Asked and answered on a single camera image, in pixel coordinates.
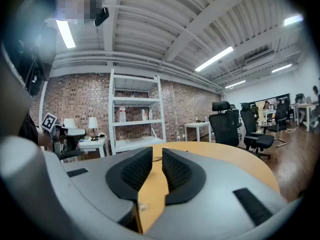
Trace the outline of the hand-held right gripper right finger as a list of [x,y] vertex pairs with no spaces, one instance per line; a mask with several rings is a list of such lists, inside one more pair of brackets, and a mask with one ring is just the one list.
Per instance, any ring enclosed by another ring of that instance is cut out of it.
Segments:
[[165,148],[165,207],[146,235],[155,240],[267,240],[300,199],[278,192],[236,165]]

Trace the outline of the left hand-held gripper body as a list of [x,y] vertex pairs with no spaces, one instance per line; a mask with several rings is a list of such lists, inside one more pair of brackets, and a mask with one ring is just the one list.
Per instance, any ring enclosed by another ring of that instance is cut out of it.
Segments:
[[49,112],[44,116],[40,126],[50,136],[53,152],[73,152],[81,138],[86,136],[84,129],[66,127],[59,122],[57,116]]

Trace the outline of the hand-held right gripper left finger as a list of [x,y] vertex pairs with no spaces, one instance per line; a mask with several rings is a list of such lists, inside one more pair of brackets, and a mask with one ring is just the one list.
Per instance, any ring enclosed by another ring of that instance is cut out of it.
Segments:
[[70,164],[44,152],[44,160],[66,234],[143,234],[138,193],[153,166],[151,147]]

